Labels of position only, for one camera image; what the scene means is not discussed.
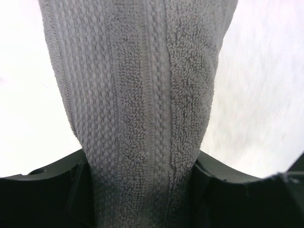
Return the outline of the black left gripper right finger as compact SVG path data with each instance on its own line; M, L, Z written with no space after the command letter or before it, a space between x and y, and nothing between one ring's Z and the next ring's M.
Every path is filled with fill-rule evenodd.
M191 177L193 228L302 228L304 157L284 173L257 178L201 152Z

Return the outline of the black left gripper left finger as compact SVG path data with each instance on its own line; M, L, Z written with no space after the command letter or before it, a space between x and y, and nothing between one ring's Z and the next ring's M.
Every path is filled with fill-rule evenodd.
M83 150L0 180L2 228L93 228L90 168Z

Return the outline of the grey towel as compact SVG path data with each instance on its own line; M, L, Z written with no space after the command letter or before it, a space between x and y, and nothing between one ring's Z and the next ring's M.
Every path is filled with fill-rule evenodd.
M99 228L188 228L235 0L41 0L51 64L91 167Z

